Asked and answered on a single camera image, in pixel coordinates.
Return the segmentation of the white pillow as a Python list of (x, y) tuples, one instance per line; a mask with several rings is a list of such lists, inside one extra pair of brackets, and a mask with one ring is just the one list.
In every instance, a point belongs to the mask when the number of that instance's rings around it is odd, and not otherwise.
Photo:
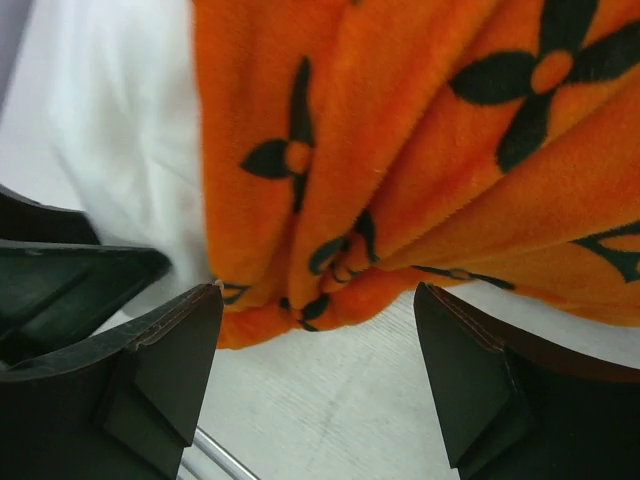
[(1, 179), (148, 246), (179, 288), (211, 275), (187, 1), (36, 1), (1, 121)]

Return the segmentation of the orange patterned pillowcase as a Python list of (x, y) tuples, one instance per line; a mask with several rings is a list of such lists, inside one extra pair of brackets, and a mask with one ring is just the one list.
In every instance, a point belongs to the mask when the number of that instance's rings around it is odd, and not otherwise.
[(218, 344), (483, 281), (639, 323), (635, 1), (196, 1)]

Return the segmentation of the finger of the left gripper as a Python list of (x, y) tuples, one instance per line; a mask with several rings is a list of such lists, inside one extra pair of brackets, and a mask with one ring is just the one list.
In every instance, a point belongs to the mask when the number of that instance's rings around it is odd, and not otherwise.
[(85, 214), (1, 190), (1, 363), (84, 340), (161, 279), (169, 261), (101, 244)]

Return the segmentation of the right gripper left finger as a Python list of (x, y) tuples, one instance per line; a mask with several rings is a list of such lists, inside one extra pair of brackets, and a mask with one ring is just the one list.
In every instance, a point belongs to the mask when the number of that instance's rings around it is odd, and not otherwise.
[(217, 285), (1, 374), (4, 479), (173, 479), (221, 326)]

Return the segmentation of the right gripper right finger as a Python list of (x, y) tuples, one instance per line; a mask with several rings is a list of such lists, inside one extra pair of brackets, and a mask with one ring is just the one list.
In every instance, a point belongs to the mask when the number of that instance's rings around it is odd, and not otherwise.
[(414, 312), (461, 478), (638, 478), (637, 369), (554, 344), (434, 285), (418, 286)]

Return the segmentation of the aluminium front rail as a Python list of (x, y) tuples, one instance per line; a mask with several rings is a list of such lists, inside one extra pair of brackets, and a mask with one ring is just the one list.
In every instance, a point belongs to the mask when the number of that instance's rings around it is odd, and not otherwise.
[(259, 480), (259, 477), (200, 426), (184, 453), (177, 479)]

